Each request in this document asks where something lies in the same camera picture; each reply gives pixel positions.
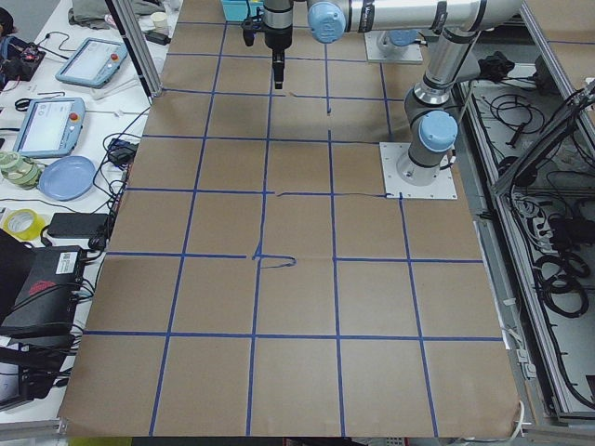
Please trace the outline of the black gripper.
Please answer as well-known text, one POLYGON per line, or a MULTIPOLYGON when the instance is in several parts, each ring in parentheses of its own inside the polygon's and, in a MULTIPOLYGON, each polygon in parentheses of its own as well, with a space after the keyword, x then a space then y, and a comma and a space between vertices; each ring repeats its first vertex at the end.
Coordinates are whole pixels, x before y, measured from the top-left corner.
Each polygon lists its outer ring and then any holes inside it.
POLYGON ((253 46, 256 35, 264 32, 264 7, 252 8, 251 2, 246 0, 246 16, 241 23, 243 39, 246 46, 253 46))
POLYGON ((264 0, 262 16, 265 44, 272 50, 271 66, 275 89, 284 86, 285 53, 292 45, 293 2, 291 0, 264 0))

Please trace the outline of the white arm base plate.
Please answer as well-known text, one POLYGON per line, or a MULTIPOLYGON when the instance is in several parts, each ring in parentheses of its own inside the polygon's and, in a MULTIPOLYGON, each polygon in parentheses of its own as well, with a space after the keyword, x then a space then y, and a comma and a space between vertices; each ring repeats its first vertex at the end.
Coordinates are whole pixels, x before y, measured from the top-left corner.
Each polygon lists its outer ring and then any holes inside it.
POLYGON ((369 62, 419 65, 423 61, 418 30, 372 31, 365 35, 369 62))
POLYGON ((420 167, 409 157, 409 143, 380 142, 385 195, 391 199, 456 200, 456 186, 447 156, 434 167, 420 167))

